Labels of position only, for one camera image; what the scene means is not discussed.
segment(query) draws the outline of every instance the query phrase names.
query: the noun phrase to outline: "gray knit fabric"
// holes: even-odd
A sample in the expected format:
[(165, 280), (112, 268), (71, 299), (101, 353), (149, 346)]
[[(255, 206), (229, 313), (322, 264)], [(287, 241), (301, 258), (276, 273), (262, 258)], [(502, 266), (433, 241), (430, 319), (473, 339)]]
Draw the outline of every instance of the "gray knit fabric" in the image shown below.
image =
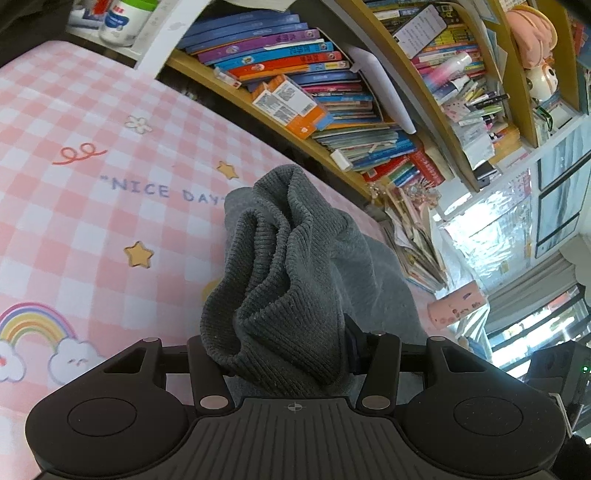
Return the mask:
[[(225, 274), (203, 307), (201, 335), (207, 353), (239, 376), (228, 380), (235, 397), (354, 395), (343, 312), (364, 331), (425, 342), (395, 255), (332, 208), (299, 167), (230, 192), (225, 211)], [(420, 390), (410, 382), (406, 397)]]

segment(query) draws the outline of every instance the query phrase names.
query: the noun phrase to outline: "pen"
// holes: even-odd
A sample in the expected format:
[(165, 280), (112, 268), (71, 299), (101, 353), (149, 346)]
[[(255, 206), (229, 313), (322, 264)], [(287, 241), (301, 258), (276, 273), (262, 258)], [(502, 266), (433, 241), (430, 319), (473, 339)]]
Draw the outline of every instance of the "pen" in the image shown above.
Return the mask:
[(502, 101), (508, 100), (509, 98), (511, 98), (509, 94), (504, 93), (503, 95), (498, 95), (496, 97), (489, 98), (482, 102), (474, 103), (472, 106), (477, 110), (482, 110), (483, 108), (486, 108), (491, 105), (496, 105), (497, 103), (501, 103)]

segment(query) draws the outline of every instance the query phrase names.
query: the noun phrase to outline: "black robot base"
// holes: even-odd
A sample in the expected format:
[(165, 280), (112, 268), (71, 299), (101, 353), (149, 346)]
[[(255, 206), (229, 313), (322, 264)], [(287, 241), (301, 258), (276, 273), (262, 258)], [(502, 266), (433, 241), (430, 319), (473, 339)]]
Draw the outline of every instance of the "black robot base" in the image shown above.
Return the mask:
[[(444, 337), (406, 345), (347, 329), (347, 399), (246, 398), (235, 406), (200, 337), (146, 338), (41, 400), (27, 418), (39, 480), (554, 478), (566, 427), (543, 393)], [(401, 371), (425, 390), (395, 405)], [(194, 406), (166, 392), (188, 373)]]

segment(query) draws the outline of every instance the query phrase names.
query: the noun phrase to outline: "wooden shelf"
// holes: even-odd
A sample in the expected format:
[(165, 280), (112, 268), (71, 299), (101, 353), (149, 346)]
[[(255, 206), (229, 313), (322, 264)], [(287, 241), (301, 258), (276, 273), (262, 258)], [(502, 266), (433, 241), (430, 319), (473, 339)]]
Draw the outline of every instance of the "wooden shelf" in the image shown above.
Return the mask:
[(353, 171), (342, 171), (330, 158), (329, 151), (322, 147), (318, 142), (311, 138), (302, 140), (296, 137), (293, 133), (282, 127), (270, 116), (267, 116), (261, 112), (252, 104), (251, 96), (245, 89), (235, 89), (226, 83), (221, 82), (213, 76), (213, 69), (206, 67), (195, 58), (180, 50), (174, 50), (172, 52), (171, 56), (166, 62), (166, 65), (174, 68), (180, 73), (214, 91), (218, 95), (223, 96), (226, 100), (229, 100), (234, 105), (240, 107), (242, 110), (249, 113), (254, 118), (285, 137), (287, 140), (289, 140), (289, 142), (294, 144), (307, 155), (311, 156), (324, 168), (328, 169), (338, 178), (342, 179), (345, 183), (353, 187), (364, 198), (368, 200), (371, 198), (368, 184), (359, 173)]
[(581, 111), (579, 104), (579, 79), (574, 39), (567, 11), (556, 0), (537, 0), (538, 10), (552, 22), (558, 34), (554, 49), (554, 69), (558, 77), (560, 96), (571, 107)]
[(503, 76), (503, 88), (511, 95), (508, 101), (511, 109), (512, 123), (519, 128), (521, 136), (531, 145), (538, 147), (538, 136), (535, 132), (534, 116), (531, 109), (529, 88), (525, 72), (519, 60), (519, 50), (507, 23), (507, 17), (499, 0), (489, 0), (489, 8), (498, 19), (498, 23), (484, 20), (486, 27), (496, 33), (496, 41), (500, 48), (507, 52), (507, 64)]
[[(392, 35), (377, 20), (373, 12), (363, 3), (362, 0), (335, 0), (339, 8), (345, 11), (349, 17), (361, 28), (369, 39), (376, 45), (377, 49), (386, 57), (388, 62), (400, 75), (401, 81), (409, 88), (411, 94), (416, 98), (421, 105), (425, 115), (427, 115), (433, 122), (437, 133), (443, 139), (450, 155), (446, 160), (454, 168), (455, 172), (460, 177), (462, 183), (472, 192), (480, 190), (476, 177), (472, 172), (470, 162), (466, 158), (460, 141), (453, 132), (447, 117), (437, 105), (433, 95), (429, 92), (423, 79), (421, 78), (417, 69), (414, 68), (412, 62), (406, 57), (404, 52), (400, 49)], [(484, 40), (470, 15), (461, 6), (450, 4), (458, 11), (462, 20), (472, 30), (476, 39), (481, 45), (483, 59), (489, 73), (495, 75), (498, 73), (490, 52), (485, 47)]]

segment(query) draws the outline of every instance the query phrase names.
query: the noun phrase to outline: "rainbow print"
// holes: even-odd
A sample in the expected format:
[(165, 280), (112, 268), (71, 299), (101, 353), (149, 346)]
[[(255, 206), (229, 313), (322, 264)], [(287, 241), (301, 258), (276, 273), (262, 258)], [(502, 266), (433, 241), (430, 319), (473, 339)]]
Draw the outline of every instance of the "rainbow print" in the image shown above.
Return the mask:
[(76, 338), (68, 321), (41, 303), (17, 303), (0, 315), (0, 340), (14, 347), (26, 333), (43, 335), (54, 351), (64, 338)]

